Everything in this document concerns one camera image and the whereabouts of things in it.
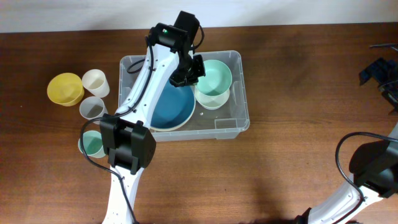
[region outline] cup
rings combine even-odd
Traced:
[[[105,73],[98,69],[92,69],[86,72],[81,79],[83,86],[97,97],[105,97],[109,93],[109,84]]]
[[[77,142],[79,150],[81,153],[83,151],[80,148],[80,139]],[[101,133],[97,131],[86,131],[83,133],[83,145],[87,156],[94,158],[102,158],[105,156],[104,146],[102,145]]]
[[[80,103],[79,111],[82,117],[86,119],[99,118],[105,113],[108,113],[104,101],[97,96],[85,98],[85,100]]]
[[[79,76],[73,73],[63,73],[54,77],[48,87],[47,96],[56,104],[73,106],[80,102],[85,90]]]
[[[207,60],[203,64],[206,76],[199,77],[195,85],[195,98],[204,108],[216,110],[228,101],[232,73],[219,60]]]

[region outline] green bowl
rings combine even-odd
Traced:
[[[229,90],[232,73],[226,64],[219,60],[203,62],[206,76],[199,77],[196,88],[206,96],[219,96]]]

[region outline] wooden table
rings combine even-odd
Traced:
[[[119,61],[145,54],[148,30],[0,34],[0,222],[100,223],[110,175],[78,151],[78,105],[46,95],[59,73],[98,68],[118,105]],[[371,44],[397,42],[398,24],[205,29],[199,51],[242,55],[250,128],[233,140],[160,142],[135,204],[142,223],[249,223],[291,219],[342,183],[334,153],[353,131],[389,134],[397,117],[372,80],[358,73],[379,57]],[[91,94],[86,91],[85,97]],[[350,139],[341,162],[369,138]],[[107,165],[106,159],[99,160]],[[361,212],[365,223],[396,223],[398,198]]]

